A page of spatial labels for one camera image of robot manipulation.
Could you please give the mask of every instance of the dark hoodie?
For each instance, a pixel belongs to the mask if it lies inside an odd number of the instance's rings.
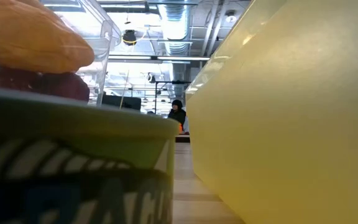
[[[171,112],[169,112],[168,118],[178,121],[181,124],[182,129],[183,129],[183,125],[186,120],[186,111],[182,110],[183,104],[181,103],[180,100],[174,100],[172,102],[172,106],[173,105],[177,105],[178,110],[177,111],[171,110]]]

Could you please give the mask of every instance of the person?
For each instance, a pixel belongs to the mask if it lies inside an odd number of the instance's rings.
[[[174,100],[172,102],[172,110],[168,114],[168,118],[174,119],[181,124],[183,130],[183,125],[186,121],[186,111],[182,110],[183,104],[180,100]]]

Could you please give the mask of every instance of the orange object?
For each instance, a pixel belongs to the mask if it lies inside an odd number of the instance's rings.
[[[77,71],[94,60],[92,48],[44,6],[0,0],[0,65],[31,72]]]

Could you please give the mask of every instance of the green cup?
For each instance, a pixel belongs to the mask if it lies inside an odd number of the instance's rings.
[[[174,121],[0,90],[0,223],[171,223]]]

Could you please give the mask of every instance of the wooden surface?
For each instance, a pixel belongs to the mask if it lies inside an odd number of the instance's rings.
[[[177,143],[173,224],[244,224],[193,172],[191,147]]]

